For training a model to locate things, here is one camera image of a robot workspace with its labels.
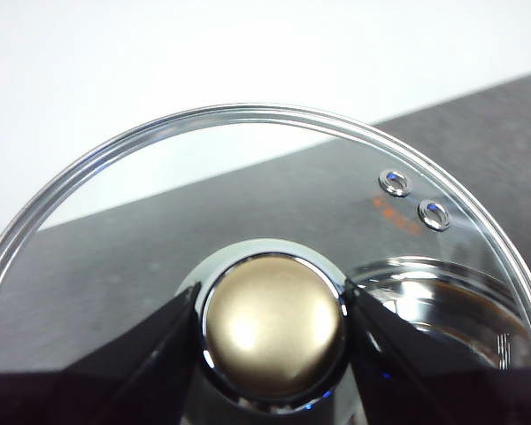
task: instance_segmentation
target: stainless steel rim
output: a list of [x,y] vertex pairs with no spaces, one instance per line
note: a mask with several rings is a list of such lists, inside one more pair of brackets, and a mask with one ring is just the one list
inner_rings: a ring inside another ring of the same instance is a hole
[[73,162],[18,213],[0,236],[0,285],[20,248],[52,211],[88,179],[130,153],[152,143],[189,131],[241,123],[271,123],[369,143],[382,151],[393,151],[406,164],[423,169],[434,183],[450,192],[485,228],[497,254],[515,273],[514,290],[526,307],[531,326],[531,273],[505,232],[486,209],[452,176],[429,158],[380,130],[327,112],[277,104],[225,104],[179,112],[153,120],[117,135]]

